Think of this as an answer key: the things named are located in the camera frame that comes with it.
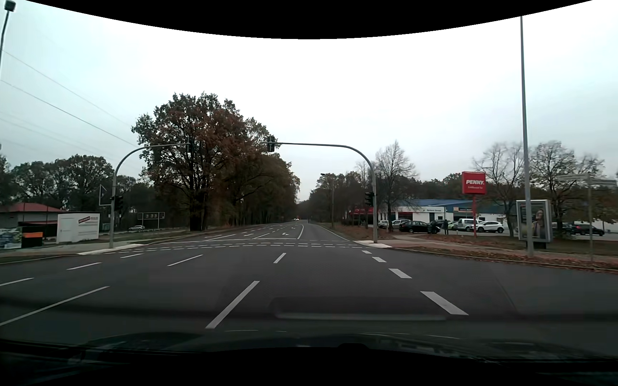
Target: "person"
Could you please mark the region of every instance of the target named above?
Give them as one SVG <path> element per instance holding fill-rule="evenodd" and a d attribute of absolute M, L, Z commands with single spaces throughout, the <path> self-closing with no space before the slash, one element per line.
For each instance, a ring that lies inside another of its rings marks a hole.
<path fill-rule="evenodd" d="M 545 212 L 543 209 L 538 209 L 536 212 L 536 220 L 533 222 L 533 237 L 544 239 L 545 235 Z"/>

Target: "building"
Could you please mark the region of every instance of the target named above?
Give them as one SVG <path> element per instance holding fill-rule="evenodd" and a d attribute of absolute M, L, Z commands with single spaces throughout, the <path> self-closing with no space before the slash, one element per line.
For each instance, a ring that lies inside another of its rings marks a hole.
<path fill-rule="evenodd" d="M 54 235 L 59 213 L 65 211 L 38 203 L 0 206 L 0 229 L 38 226 L 45 227 L 45 233 Z"/>
<path fill-rule="evenodd" d="M 400 206 L 392 207 L 390 220 L 406 218 L 413 221 L 424 221 L 430 223 L 436 221 L 457 221 L 460 218 L 472 217 L 471 200 L 409 200 L 411 206 L 403 203 Z M 482 221 L 505 221 L 504 209 L 497 205 L 476 204 L 477 218 Z M 387 208 L 378 210 L 378 219 L 387 219 Z"/>

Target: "van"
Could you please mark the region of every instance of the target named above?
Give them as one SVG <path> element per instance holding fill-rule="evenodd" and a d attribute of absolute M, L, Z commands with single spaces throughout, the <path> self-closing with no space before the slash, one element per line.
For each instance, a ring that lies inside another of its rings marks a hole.
<path fill-rule="evenodd" d="M 479 225 L 482 224 L 483 221 L 476 221 L 476 228 L 478 229 Z M 457 222 L 457 230 L 473 232 L 474 231 L 474 219 L 473 218 L 460 218 Z"/>

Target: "overcast sky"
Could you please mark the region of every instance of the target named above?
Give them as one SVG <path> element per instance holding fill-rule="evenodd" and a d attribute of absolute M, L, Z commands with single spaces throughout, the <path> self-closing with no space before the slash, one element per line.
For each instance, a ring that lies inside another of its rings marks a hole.
<path fill-rule="evenodd" d="M 4 22 L 0 1 L 0 33 Z M 529 145 L 557 139 L 618 168 L 618 1 L 524 18 Z M 0 84 L 0 143 L 12 166 L 73 154 L 114 167 L 130 127 L 173 93 L 215 93 L 280 141 L 348 144 L 373 158 L 399 140 L 421 179 L 471 169 L 493 142 L 522 140 L 519 18 L 367 39 L 252 39 L 166 30 L 18 1 Z M 347 149 L 284 146 L 306 199 Z M 121 174 L 138 177 L 134 155 Z"/>

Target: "curved pole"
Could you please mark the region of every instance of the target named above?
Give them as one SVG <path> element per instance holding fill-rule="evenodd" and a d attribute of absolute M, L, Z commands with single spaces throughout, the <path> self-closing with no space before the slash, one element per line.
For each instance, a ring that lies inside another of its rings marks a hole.
<path fill-rule="evenodd" d="M 371 164 L 369 159 L 366 158 L 364 153 L 362 153 L 359 150 L 356 150 L 352 146 L 348 146 L 348 145 L 297 144 L 297 143 L 292 143 L 292 142 L 262 142 L 262 144 L 270 144 L 270 143 L 277 144 L 277 145 L 330 146 L 330 147 L 333 147 L 333 148 L 347 148 L 347 149 L 354 150 L 357 153 L 359 153 L 359 155 L 361 155 L 366 160 L 366 163 L 369 164 L 369 168 L 371 168 L 371 180 L 372 180 L 372 186 L 373 186 L 373 243 L 375 244 L 375 243 L 378 242 L 378 225 L 377 225 L 378 220 L 376 220 L 376 217 L 377 217 L 376 212 L 378 211 L 376 209 L 376 208 L 378 208 L 378 204 L 376 203 L 376 170 L 373 169 L 373 165 Z M 369 222 L 369 214 L 368 214 L 368 212 L 366 213 L 366 222 L 367 222 L 367 224 Z"/>
<path fill-rule="evenodd" d="M 166 145 L 151 145 L 151 146 L 142 146 L 141 148 L 137 148 L 133 151 L 131 151 L 130 153 L 126 154 L 123 159 L 121 160 L 121 162 L 118 163 L 118 165 L 116 166 L 116 170 L 113 171 L 113 183 L 111 184 L 111 227 L 108 231 L 108 247 L 109 248 L 113 248 L 113 228 L 116 225 L 115 224 L 115 217 L 113 216 L 116 210 L 116 177 L 118 177 L 118 170 L 121 168 L 121 165 L 123 164 L 123 161 L 126 160 L 126 158 L 128 158 L 131 154 L 135 153 L 138 150 L 143 150 L 143 149 L 147 149 L 147 148 L 160 148 L 163 146 L 178 146 L 178 145 L 187 145 L 187 144 L 166 144 Z"/>

